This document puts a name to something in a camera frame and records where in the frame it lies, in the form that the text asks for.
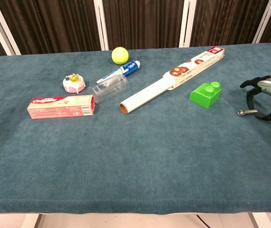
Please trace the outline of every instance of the colgate box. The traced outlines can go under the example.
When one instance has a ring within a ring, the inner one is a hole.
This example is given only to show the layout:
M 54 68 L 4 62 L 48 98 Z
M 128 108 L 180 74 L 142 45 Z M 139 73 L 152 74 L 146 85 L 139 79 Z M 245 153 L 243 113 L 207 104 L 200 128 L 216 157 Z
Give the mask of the colgate box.
M 33 98 L 27 111 L 32 119 L 93 115 L 92 95 Z

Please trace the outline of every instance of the floor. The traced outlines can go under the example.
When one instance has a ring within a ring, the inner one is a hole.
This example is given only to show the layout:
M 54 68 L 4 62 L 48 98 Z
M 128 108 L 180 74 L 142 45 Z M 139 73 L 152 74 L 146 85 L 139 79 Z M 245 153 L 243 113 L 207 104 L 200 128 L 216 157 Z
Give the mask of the floor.
M 266 213 L 271 222 L 271 213 Z M 211 228 L 257 228 L 248 213 L 202 214 Z M 0 228 L 28 228 L 26 214 L 0 214 Z M 35 228 L 206 228 L 195 213 L 151 214 L 48 214 Z

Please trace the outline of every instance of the toothpaste cap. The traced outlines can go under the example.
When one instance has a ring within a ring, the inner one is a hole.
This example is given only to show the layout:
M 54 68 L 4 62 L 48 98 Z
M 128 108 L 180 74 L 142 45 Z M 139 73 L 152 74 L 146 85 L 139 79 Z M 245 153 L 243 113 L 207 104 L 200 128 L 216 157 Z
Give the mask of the toothpaste cap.
M 135 63 L 137 64 L 137 67 L 140 68 L 141 66 L 140 62 L 136 60 Z

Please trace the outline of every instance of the clear plastic cup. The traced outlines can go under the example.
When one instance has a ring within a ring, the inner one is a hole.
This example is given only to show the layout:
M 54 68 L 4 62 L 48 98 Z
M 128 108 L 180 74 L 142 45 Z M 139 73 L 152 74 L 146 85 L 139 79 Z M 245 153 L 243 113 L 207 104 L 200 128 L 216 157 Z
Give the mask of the clear plastic cup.
M 92 94 L 96 104 L 99 104 L 128 88 L 127 78 L 123 74 L 115 75 L 101 83 L 90 86 L 89 94 Z

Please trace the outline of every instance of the brand logo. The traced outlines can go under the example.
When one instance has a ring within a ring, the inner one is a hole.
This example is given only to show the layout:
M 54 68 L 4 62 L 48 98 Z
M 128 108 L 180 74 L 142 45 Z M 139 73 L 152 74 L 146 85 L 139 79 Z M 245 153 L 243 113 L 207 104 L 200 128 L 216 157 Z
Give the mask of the brand logo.
M 55 97 L 44 97 L 44 98 L 34 98 L 31 103 L 51 103 L 55 101 L 59 101 L 61 99 L 66 98 L 65 96 L 55 96 Z
M 132 64 L 128 65 L 128 68 L 131 69 L 131 68 L 133 68 L 135 65 L 136 65 L 136 63 L 132 63 Z
M 208 49 L 208 52 L 211 52 L 213 54 L 217 54 L 218 52 L 222 51 L 222 47 L 213 46 L 212 48 Z

